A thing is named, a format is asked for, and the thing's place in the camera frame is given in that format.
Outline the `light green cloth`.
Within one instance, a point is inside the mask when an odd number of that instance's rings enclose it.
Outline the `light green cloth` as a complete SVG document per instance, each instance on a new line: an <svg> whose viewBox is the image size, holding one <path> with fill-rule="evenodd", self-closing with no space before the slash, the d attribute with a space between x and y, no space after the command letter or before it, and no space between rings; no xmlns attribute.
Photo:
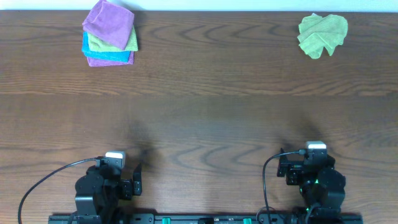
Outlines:
<svg viewBox="0 0 398 224"><path fill-rule="evenodd" d="M313 13L302 19L298 30L298 46L311 59L318 59L323 49L332 56L336 47L343 45L348 33L348 21L343 16L330 14L322 17Z"/></svg>

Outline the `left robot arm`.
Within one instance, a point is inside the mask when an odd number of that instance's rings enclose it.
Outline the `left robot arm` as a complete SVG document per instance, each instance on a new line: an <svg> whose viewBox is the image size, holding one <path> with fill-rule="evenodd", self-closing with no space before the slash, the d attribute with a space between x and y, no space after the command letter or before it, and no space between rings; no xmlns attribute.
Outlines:
<svg viewBox="0 0 398 224"><path fill-rule="evenodd" d="M121 178L119 165L91 166L75 184L76 212L68 223L118 223L120 200L142 194L142 165L134 169L131 179Z"/></svg>

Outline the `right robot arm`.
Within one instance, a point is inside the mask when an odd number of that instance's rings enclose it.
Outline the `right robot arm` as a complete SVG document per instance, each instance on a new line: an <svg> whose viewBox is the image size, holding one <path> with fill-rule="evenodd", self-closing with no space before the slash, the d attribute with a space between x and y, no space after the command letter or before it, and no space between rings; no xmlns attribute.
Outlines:
<svg viewBox="0 0 398 224"><path fill-rule="evenodd" d="M326 149L299 149L292 154L303 155L302 161L292 161L280 150L278 177L287 185L299 186L305 208L296 208L291 223L343 223L341 205L345 199L346 177L335 170L335 159Z"/></svg>

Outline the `folded purple bottom cloth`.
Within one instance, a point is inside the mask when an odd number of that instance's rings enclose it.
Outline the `folded purple bottom cloth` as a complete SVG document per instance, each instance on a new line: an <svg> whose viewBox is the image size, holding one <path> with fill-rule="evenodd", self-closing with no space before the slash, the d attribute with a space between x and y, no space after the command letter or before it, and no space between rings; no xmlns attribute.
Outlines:
<svg viewBox="0 0 398 224"><path fill-rule="evenodd" d="M130 53L127 62L117 62L112 60L103 60L97 58L87 58L88 65L91 67L109 67L109 66L120 66L120 65L133 65L134 64L134 52Z"/></svg>

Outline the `folded purple cloth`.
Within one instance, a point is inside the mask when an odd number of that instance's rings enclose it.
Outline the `folded purple cloth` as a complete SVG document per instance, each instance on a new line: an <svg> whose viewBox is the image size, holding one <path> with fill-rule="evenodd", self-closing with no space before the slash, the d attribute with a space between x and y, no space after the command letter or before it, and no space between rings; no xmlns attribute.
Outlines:
<svg viewBox="0 0 398 224"><path fill-rule="evenodd" d="M132 32L134 14L117 4L100 0L86 19L83 21L83 30L121 50L127 46Z"/></svg>
<svg viewBox="0 0 398 224"><path fill-rule="evenodd" d="M117 62L112 60L103 60L97 58L87 58L88 65L91 67L109 67L109 66L120 66L120 65L133 65L134 64L134 52L130 53L127 62Z"/></svg>

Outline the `folded blue stacked cloth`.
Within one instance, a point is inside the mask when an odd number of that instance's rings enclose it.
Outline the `folded blue stacked cloth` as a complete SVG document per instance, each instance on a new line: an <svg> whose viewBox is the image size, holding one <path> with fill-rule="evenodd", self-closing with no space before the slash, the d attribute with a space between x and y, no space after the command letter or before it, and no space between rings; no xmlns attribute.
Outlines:
<svg viewBox="0 0 398 224"><path fill-rule="evenodd" d="M130 51L123 52L95 52L90 50L88 42L88 33L83 33L83 43L81 51L84 56L91 59L104 60L105 62L121 62L127 63L130 58Z"/></svg>

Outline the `folded green stacked cloth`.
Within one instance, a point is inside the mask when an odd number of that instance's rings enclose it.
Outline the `folded green stacked cloth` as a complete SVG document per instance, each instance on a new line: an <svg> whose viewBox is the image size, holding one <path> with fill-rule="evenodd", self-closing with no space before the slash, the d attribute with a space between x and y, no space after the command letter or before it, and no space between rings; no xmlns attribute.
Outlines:
<svg viewBox="0 0 398 224"><path fill-rule="evenodd" d="M94 36L93 34L87 33L88 36L88 46L90 50L94 52L123 52L123 51L138 51L138 43L137 43L137 35L135 28L132 28L131 35L129 36L128 42L124 50L111 45L98 37Z"/></svg>

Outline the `folded purple top cloth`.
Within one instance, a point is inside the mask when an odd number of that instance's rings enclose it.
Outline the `folded purple top cloth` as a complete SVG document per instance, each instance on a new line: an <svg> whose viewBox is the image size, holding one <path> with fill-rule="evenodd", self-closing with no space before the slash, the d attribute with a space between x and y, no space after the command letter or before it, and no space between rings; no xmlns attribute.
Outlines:
<svg viewBox="0 0 398 224"><path fill-rule="evenodd" d="M134 14L117 4L100 0L86 19L83 21L83 30L121 50L127 46L132 32Z"/></svg>

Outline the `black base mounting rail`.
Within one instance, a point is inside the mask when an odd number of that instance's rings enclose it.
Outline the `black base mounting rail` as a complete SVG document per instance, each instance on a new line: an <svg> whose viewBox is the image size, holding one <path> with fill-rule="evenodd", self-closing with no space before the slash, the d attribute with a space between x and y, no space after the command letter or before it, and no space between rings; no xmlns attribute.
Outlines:
<svg viewBox="0 0 398 224"><path fill-rule="evenodd" d="M266 214L255 215L154 215L151 213L136 213L132 215L116 215L111 221L100 222L97 217L84 217L78 215L52 215L48 219L49 224L66 223L120 223L120 224L258 224L258 223L344 223L363 224L360 215L343 215L332 221L321 219L295 218L291 214L271 214L271 222L268 222Z"/></svg>

